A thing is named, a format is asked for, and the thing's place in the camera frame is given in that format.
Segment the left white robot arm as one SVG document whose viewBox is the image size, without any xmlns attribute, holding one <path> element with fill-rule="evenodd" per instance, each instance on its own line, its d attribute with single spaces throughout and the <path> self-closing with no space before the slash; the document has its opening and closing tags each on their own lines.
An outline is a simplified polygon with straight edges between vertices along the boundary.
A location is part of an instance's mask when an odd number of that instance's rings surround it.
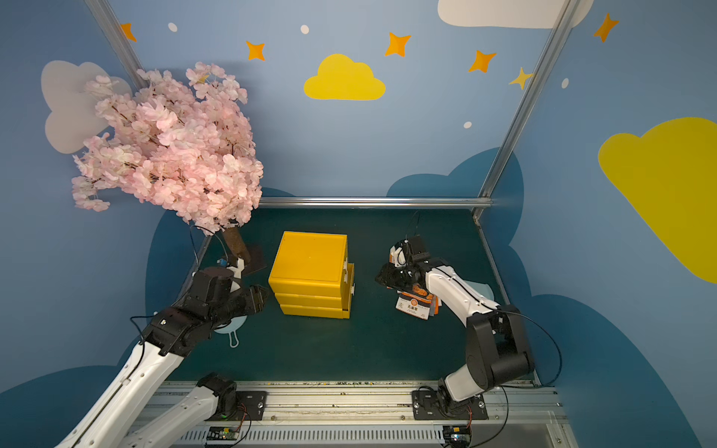
<svg viewBox="0 0 717 448">
<path fill-rule="evenodd" d="M 269 290 L 244 286 L 241 273 L 233 267 L 197 272 L 184 295 L 152 317 L 124 367 L 61 446 L 169 447 L 207 420 L 236 416 L 245 422 L 248 411 L 235 382 L 210 373 L 178 404 L 130 430 L 165 379 L 200 343 L 233 320 L 263 311 Z"/>
</svg>

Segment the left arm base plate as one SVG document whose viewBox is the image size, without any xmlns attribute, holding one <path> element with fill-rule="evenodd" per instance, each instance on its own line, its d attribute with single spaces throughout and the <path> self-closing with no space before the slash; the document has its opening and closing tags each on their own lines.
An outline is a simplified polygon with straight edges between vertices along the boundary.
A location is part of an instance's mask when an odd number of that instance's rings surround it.
<svg viewBox="0 0 717 448">
<path fill-rule="evenodd" d="M 263 420 L 268 393 L 266 391 L 244 390 L 224 394 L 218 399 L 217 410 L 208 418 L 210 422 Z"/>
</svg>

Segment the yellow top drawer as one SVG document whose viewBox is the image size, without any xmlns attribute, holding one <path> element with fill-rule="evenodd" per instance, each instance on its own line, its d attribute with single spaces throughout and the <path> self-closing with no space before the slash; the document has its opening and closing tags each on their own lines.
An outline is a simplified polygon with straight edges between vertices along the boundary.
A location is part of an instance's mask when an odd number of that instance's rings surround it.
<svg viewBox="0 0 717 448">
<path fill-rule="evenodd" d="M 270 273 L 269 284 L 274 293 L 312 296 L 342 296 L 348 285 L 351 263 L 333 264 L 276 264 Z"/>
</svg>

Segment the yellow bottom drawer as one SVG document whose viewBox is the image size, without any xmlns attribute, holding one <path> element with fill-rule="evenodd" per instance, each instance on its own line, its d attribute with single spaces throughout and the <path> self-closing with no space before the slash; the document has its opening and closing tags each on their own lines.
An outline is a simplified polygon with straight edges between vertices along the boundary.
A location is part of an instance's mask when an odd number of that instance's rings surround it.
<svg viewBox="0 0 717 448">
<path fill-rule="evenodd" d="M 312 307 L 302 305 L 281 304 L 280 308 L 285 315 L 297 317 L 321 317 L 333 319 L 349 319 L 350 312 L 341 308 Z"/>
</svg>

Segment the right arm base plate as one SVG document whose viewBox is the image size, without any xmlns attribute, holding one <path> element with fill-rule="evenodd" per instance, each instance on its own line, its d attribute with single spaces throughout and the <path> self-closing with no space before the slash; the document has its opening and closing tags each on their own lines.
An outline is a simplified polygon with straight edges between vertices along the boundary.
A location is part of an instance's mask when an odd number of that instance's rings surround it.
<svg viewBox="0 0 717 448">
<path fill-rule="evenodd" d="M 465 401 L 453 401 L 442 388 L 420 386 L 411 392 L 414 419 L 429 420 L 488 420 L 487 405 L 482 395 Z"/>
</svg>

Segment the marigold flower seed bag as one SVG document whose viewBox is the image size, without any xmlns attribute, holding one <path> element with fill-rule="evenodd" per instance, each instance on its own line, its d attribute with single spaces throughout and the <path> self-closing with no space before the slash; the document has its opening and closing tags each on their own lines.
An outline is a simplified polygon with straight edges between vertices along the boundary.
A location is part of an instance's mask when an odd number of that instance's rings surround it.
<svg viewBox="0 0 717 448">
<path fill-rule="evenodd" d="M 419 285 L 413 285 L 409 291 L 400 290 L 396 309 L 407 315 L 428 320 L 433 317 L 429 314 L 429 305 L 431 304 L 429 297 L 431 295 L 436 296 Z"/>
</svg>

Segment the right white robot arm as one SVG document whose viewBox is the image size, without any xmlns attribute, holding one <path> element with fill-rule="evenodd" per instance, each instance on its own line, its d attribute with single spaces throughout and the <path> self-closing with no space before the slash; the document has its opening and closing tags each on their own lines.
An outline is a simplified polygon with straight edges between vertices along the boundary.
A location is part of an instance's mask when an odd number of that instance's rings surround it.
<svg viewBox="0 0 717 448">
<path fill-rule="evenodd" d="M 447 404 L 468 401 L 534 370 L 522 315 L 478 292 L 419 236 L 397 242 L 377 283 L 398 293 L 396 309 L 423 320 L 447 307 L 466 330 L 465 364 L 439 386 Z"/>
</svg>

